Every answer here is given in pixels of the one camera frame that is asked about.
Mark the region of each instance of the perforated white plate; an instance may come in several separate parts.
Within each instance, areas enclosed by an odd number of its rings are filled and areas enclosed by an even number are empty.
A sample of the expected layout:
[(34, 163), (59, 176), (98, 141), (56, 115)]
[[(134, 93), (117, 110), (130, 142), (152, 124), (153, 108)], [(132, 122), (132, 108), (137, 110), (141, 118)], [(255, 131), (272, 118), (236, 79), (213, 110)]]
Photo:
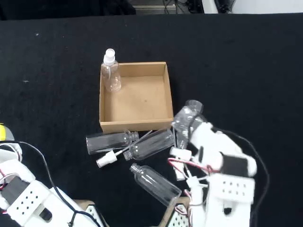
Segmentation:
[(189, 227), (188, 218), (186, 215), (181, 215), (174, 211), (167, 227)]

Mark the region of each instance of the white wall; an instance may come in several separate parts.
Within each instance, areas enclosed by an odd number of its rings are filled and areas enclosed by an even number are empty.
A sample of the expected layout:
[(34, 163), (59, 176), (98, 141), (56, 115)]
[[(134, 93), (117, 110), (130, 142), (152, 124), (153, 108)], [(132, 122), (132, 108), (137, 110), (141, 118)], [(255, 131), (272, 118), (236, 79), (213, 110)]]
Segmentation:
[(299, 13), (303, 0), (235, 0), (233, 13)]

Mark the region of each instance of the cardboard box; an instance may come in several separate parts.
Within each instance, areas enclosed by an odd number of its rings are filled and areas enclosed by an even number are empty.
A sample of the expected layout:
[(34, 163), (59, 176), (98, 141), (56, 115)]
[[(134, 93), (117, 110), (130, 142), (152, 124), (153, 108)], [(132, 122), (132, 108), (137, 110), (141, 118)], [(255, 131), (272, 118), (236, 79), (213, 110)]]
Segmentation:
[(120, 91), (107, 92), (100, 79), (99, 121), (103, 132), (170, 127), (173, 111), (166, 63), (121, 63), (119, 69)]

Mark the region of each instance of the white spray nozzle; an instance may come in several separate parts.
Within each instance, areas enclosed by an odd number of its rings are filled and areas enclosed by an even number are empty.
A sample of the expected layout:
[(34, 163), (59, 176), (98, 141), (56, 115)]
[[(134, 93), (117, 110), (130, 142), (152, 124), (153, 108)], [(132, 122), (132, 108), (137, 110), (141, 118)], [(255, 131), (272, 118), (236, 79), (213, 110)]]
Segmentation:
[(108, 66), (111, 66), (115, 63), (115, 51), (113, 49), (106, 50), (103, 62)]
[(113, 163), (117, 161), (117, 157), (115, 153), (111, 150), (110, 152), (106, 153), (102, 158), (99, 158), (96, 163), (99, 168), (106, 166), (109, 163)]

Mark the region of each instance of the black table cloth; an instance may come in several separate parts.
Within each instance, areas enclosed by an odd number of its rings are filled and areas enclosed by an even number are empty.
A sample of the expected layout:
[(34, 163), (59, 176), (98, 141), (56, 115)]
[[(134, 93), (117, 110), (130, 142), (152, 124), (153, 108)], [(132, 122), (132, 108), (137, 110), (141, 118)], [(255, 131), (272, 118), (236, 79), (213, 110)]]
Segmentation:
[[(121, 157), (98, 169), (85, 135), (100, 132), (99, 70), (107, 48), (119, 62), (166, 61), (174, 113), (200, 100), (215, 126), (255, 145), (271, 174), (258, 225), (300, 219), (303, 14), (84, 17), (0, 22), (0, 122), (45, 154), (56, 185), (94, 201), (110, 226), (157, 225), (165, 207), (134, 181)], [(245, 152), (252, 152), (241, 143)], [(41, 159), (24, 164), (50, 187)], [(149, 165), (182, 189), (168, 151)], [(265, 175), (258, 162), (255, 199)], [(1, 226), (16, 226), (0, 216)]]

